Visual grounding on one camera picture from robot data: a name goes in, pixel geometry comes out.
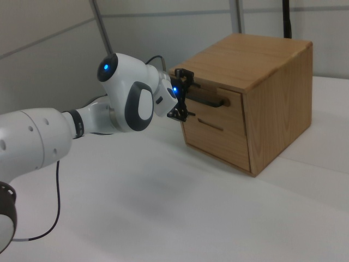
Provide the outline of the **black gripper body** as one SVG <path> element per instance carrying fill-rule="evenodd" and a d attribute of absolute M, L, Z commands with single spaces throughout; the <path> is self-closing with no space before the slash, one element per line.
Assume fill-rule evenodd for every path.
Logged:
<path fill-rule="evenodd" d="M 185 97 L 188 92 L 188 88 L 188 80 L 174 79 L 174 93 L 178 100 L 178 103 L 175 108 L 178 112 L 186 111 Z"/>

